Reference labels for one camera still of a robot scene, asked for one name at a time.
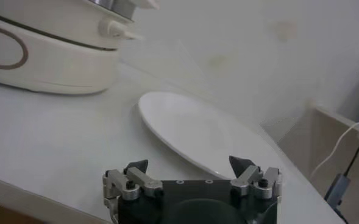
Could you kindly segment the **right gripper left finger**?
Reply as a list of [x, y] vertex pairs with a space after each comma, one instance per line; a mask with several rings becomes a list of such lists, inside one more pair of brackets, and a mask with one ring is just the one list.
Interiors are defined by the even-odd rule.
[[117, 169], [106, 170], [102, 176], [104, 205], [111, 211], [118, 207], [118, 199], [135, 201], [141, 195], [160, 198], [163, 194], [163, 182], [146, 174], [148, 160], [129, 163], [122, 172]]

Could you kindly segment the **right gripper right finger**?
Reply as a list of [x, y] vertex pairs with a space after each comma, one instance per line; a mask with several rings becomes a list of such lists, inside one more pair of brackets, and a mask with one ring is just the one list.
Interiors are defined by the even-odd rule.
[[240, 196], [253, 194], [259, 200], [269, 200], [282, 195], [282, 173], [269, 167], [266, 172], [249, 159], [229, 156], [231, 168], [236, 176], [230, 180], [231, 188]]

